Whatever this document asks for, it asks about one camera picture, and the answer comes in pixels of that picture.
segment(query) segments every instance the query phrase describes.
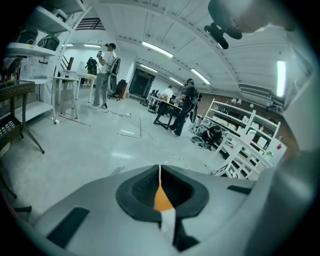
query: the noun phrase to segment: black pants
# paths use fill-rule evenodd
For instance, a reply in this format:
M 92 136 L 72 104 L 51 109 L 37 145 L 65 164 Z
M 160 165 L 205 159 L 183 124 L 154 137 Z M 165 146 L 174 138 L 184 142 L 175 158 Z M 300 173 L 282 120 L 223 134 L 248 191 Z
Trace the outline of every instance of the black pants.
M 207 131 L 204 131 L 202 133 L 201 138 L 203 139 L 203 141 L 208 142 L 210 146 L 214 145 L 214 140 L 208 137 Z
M 181 135 L 187 117 L 188 113 L 184 113 L 183 111 L 181 111 L 181 113 L 176 117 L 173 125 L 170 125 L 170 129 L 173 130 L 177 136 Z

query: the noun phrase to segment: person in white shirt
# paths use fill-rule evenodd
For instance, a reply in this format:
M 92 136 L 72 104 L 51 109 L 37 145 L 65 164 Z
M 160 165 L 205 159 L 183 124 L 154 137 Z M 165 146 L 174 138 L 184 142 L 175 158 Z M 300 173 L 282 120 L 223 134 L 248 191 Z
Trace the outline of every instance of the person in white shirt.
M 97 74 L 95 79 L 95 93 L 93 105 L 90 106 L 92 109 L 99 109 L 100 105 L 100 92 L 102 89 L 102 107 L 107 109 L 107 88 L 108 88 L 108 78 L 110 75 L 109 65 L 112 64 L 113 60 L 117 58 L 115 53 L 116 45 L 114 43 L 106 43 L 107 47 L 106 54 L 102 57 L 101 55 L 97 55 L 96 57 L 99 60 L 99 63 L 102 65 L 100 72 Z
M 172 98 L 172 95 L 174 94 L 171 88 L 172 88 L 172 85 L 169 85 L 169 88 L 163 90 L 160 97 L 161 100 L 169 103 L 170 99 Z

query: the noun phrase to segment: brown wall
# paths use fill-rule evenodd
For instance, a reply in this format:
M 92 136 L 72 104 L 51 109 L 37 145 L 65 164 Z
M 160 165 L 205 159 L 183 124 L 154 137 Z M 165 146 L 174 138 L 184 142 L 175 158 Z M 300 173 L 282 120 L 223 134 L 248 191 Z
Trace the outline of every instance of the brown wall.
M 227 100 L 229 100 L 228 103 L 231 103 L 231 98 L 229 98 L 229 97 L 203 93 L 197 113 L 199 115 L 204 116 L 206 114 L 208 108 L 210 107 L 210 104 L 214 98 L 217 102 L 226 103 Z M 244 110 L 248 110 L 248 111 L 251 110 L 250 106 L 246 102 L 242 102 L 242 104 L 240 105 L 240 108 L 242 108 Z M 284 158 L 297 156 L 300 152 L 297 141 L 296 141 L 291 129 L 289 128 L 286 120 L 283 118 L 283 116 L 280 114 L 277 114 L 275 112 L 272 112 L 272 111 L 266 111 L 264 108 L 256 106 L 256 105 L 254 106 L 253 109 L 256 111 L 256 114 L 258 116 L 261 116 L 261 117 L 268 119 L 268 120 L 273 119 L 277 123 L 281 122 L 279 131 L 276 135 L 276 138 L 278 138 L 279 135 L 281 135 L 282 136 L 281 142 L 287 146 L 287 150 L 284 154 Z

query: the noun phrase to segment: white floor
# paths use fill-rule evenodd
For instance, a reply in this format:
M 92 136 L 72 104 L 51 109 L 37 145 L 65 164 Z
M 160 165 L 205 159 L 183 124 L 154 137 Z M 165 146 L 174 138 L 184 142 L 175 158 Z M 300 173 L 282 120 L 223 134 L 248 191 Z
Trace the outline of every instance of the white floor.
M 209 174 L 223 162 L 222 157 L 213 159 L 213 152 L 191 142 L 190 121 L 181 136 L 176 137 L 153 124 L 156 115 L 135 99 L 108 100 L 109 110 L 131 113 L 129 118 L 88 108 L 88 95 L 88 88 L 81 89 L 76 102 L 77 121 L 83 124 L 62 117 L 58 118 L 58 124 L 53 124 L 50 113 L 28 123 L 45 154 L 25 134 L 24 139 L 11 143 L 1 159 L 12 189 L 24 205 L 32 205 L 35 216 L 82 185 L 109 176 L 120 166 L 124 166 L 125 172 L 165 164 Z

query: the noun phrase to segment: black shirt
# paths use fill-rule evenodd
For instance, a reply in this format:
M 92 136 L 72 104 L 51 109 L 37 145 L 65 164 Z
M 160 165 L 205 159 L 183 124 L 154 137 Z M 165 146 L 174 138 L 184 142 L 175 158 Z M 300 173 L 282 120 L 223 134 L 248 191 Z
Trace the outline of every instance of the black shirt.
M 189 108 L 192 104 L 192 98 L 195 95 L 195 90 L 196 90 L 196 88 L 194 86 L 192 86 L 192 87 L 188 88 L 186 90 L 186 92 L 184 93 L 184 95 L 186 96 L 184 99 L 183 105 L 182 105 L 182 110 L 184 112 L 189 110 Z
M 217 142 L 218 140 L 220 140 L 220 138 L 221 138 L 221 136 L 222 136 L 222 132 L 221 132 L 221 131 L 215 132 L 215 131 L 214 131 L 214 126 L 210 127 L 210 128 L 208 129 L 208 131 L 209 131 L 209 133 L 210 133 L 211 138 L 212 138 L 214 141 Z

